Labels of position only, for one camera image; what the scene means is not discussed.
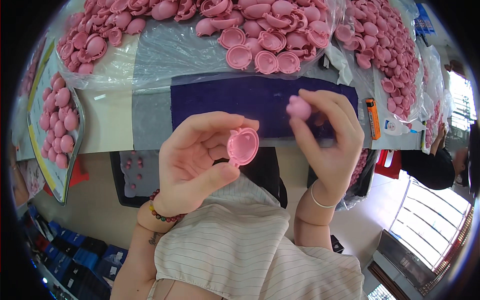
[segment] person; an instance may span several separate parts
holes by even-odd
[[[438,128],[438,135],[430,148],[430,154],[421,150],[402,150],[402,170],[432,190],[444,190],[454,182],[468,186],[468,149],[456,151],[455,157],[445,149],[447,130],[445,123]]]
[[[299,95],[326,115],[337,143],[320,148],[304,121],[289,121],[318,176],[298,203],[295,242],[284,236],[290,216],[271,193],[229,163],[214,164],[228,158],[230,130],[258,130],[259,122],[220,111],[193,115],[161,146],[159,193],[138,211],[110,299],[366,299],[358,259],[333,252],[328,226],[364,134],[344,96]],[[181,221],[164,221],[174,216]]]

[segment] red stool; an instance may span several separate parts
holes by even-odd
[[[68,184],[69,187],[74,186],[77,183],[80,183],[84,180],[89,180],[90,176],[88,175],[88,172],[84,172],[82,168],[82,162],[80,159],[80,156],[77,156],[77,159],[75,160],[75,163],[73,165],[73,170],[72,170],[72,177],[70,178],[70,182]],[[53,196],[52,191],[48,187],[48,184],[45,183],[43,186],[43,190],[47,192],[50,196]]]
[[[392,156],[392,163],[390,166],[385,167],[385,163],[389,156]],[[380,152],[380,158],[378,159],[377,164],[375,165],[375,173],[381,174],[393,179],[398,179],[400,170],[402,169],[402,154],[400,151],[394,150],[382,150]]]

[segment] dark blue cloth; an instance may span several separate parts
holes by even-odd
[[[355,88],[325,80],[307,77],[284,80],[248,76],[181,84],[195,82],[197,78],[200,77],[189,75],[172,79],[170,90],[173,130],[190,115],[221,110],[259,120],[258,135],[261,138],[293,136],[285,109],[289,97],[297,95],[301,88],[343,94],[357,113],[358,97]],[[307,124],[316,138],[334,137],[333,129],[328,122],[322,127],[317,127],[313,124],[313,119],[310,118]]]

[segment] striped shirt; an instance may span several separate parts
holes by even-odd
[[[241,175],[160,239],[156,279],[231,300],[365,299],[357,258],[295,246],[284,237],[289,219],[269,192]]]

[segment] hand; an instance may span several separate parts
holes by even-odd
[[[295,139],[315,173],[318,182],[315,189],[322,193],[323,205],[334,205],[340,201],[350,183],[363,145],[363,130],[348,99],[329,91],[311,92],[301,89],[299,96],[318,109],[332,124],[336,144],[321,148],[307,124],[292,118]]]
[[[251,127],[259,122],[223,111],[188,117],[163,143],[158,155],[160,193],[155,210],[163,216],[187,214],[197,209],[211,193],[233,182],[240,175],[229,163],[213,162],[229,158],[230,130]]]

